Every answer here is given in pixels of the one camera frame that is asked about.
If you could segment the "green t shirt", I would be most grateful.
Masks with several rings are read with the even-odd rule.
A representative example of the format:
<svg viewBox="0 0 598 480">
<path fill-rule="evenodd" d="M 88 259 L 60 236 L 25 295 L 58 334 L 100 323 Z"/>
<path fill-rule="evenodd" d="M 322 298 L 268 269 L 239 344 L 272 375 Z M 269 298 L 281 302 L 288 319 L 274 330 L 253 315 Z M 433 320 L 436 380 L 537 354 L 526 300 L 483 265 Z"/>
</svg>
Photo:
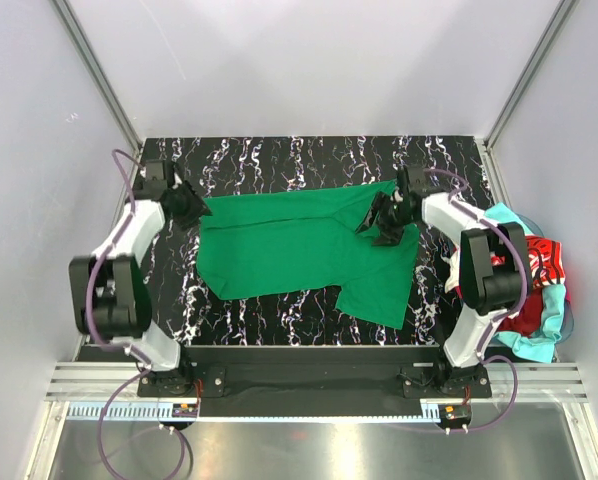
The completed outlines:
<svg viewBox="0 0 598 480">
<path fill-rule="evenodd" d="M 316 190 L 213 197 L 202 219 L 196 269 L 221 300 L 336 286 L 336 308 L 359 320 L 403 326 L 420 234 L 406 228 L 379 246 L 359 231 L 374 197 L 392 181 Z"/>
</svg>

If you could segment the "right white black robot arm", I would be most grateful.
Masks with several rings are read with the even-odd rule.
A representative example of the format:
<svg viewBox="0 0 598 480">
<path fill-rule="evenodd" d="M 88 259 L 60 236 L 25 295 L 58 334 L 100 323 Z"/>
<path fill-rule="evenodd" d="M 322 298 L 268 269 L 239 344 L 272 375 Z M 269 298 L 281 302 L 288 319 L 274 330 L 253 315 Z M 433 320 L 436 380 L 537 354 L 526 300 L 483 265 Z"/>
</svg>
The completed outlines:
<svg viewBox="0 0 598 480">
<path fill-rule="evenodd" d="M 430 385 L 442 394 L 479 382 L 486 349 L 502 321 L 517 313 L 531 290 L 523 227 L 496 223 L 458 199 L 467 182 L 444 170 L 401 167 L 391 193 L 377 193 L 356 229 L 375 226 L 375 246 L 395 246 L 405 227 L 424 224 L 459 247 L 463 306 L 432 367 Z"/>
</svg>

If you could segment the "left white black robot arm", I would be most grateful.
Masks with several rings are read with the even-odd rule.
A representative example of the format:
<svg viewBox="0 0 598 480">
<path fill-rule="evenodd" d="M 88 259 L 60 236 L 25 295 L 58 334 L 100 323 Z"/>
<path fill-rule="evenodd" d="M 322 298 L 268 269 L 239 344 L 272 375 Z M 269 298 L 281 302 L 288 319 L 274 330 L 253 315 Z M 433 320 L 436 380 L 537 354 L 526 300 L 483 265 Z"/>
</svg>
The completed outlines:
<svg viewBox="0 0 598 480">
<path fill-rule="evenodd" d="M 181 230 L 211 210 L 172 160 L 148 160 L 128 187 L 121 216 L 103 243 L 68 267 L 75 323 L 104 351 L 119 351 L 147 372 L 146 382 L 175 392 L 194 382 L 184 348 L 153 319 L 141 263 L 168 222 Z"/>
</svg>

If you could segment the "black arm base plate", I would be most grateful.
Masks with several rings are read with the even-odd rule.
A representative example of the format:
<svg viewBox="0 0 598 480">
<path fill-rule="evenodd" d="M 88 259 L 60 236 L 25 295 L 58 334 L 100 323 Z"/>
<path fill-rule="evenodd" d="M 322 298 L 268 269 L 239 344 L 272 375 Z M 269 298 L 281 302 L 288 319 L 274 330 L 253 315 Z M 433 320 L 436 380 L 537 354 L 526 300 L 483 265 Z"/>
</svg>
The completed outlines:
<svg viewBox="0 0 598 480">
<path fill-rule="evenodd" d="M 204 420 L 323 420 L 328 417 L 405 417 L 422 400 L 485 400 L 486 370 L 471 386 L 435 379 L 434 346 L 194 346 L 186 350 L 202 382 Z"/>
</svg>

